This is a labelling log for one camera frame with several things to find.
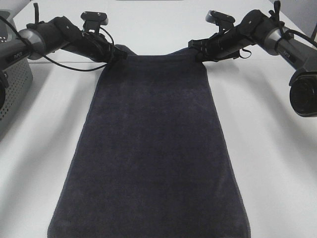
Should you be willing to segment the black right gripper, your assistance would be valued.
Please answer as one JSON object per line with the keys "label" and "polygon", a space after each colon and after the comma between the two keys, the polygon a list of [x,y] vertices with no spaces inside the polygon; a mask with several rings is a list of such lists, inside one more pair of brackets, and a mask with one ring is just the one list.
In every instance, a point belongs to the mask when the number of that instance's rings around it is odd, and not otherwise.
{"label": "black right gripper", "polygon": [[240,50],[254,45],[255,42],[248,36],[240,33],[238,27],[218,32],[211,37],[188,42],[188,48],[197,50],[197,62],[236,59],[240,57]]}

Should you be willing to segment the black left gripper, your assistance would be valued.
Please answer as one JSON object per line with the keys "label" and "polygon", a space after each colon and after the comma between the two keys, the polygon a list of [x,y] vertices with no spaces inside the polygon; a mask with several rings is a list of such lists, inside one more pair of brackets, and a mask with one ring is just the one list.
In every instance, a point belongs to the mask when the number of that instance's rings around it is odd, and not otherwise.
{"label": "black left gripper", "polygon": [[64,46],[64,50],[89,58],[94,62],[127,59],[128,53],[108,42],[103,34],[80,31],[78,38]]}

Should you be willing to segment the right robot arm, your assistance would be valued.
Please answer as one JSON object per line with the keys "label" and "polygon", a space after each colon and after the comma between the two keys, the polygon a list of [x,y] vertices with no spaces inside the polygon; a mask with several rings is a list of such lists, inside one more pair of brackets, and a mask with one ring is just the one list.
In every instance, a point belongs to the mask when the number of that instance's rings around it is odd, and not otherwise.
{"label": "right robot arm", "polygon": [[191,40],[188,47],[197,50],[196,61],[218,62],[239,58],[247,46],[258,45],[272,56],[281,56],[295,70],[290,86],[290,104],[301,117],[317,115],[317,51],[294,39],[305,35],[285,27],[278,12],[270,11],[267,17],[260,10],[252,10],[240,24],[219,11],[210,10],[206,22],[215,24],[219,31],[209,38]]}

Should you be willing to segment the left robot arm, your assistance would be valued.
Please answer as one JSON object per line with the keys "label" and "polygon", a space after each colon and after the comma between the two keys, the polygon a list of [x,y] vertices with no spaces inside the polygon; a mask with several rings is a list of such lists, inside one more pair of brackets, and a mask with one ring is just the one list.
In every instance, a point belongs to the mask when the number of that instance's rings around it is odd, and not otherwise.
{"label": "left robot arm", "polygon": [[114,42],[108,42],[99,32],[108,24],[105,13],[86,11],[81,14],[83,29],[73,25],[68,18],[55,17],[49,22],[36,21],[21,31],[3,17],[1,21],[12,29],[16,38],[0,46],[0,104],[3,106],[8,95],[10,66],[28,58],[38,60],[59,49],[81,55],[94,62],[112,62],[127,58],[127,52],[120,50]]}

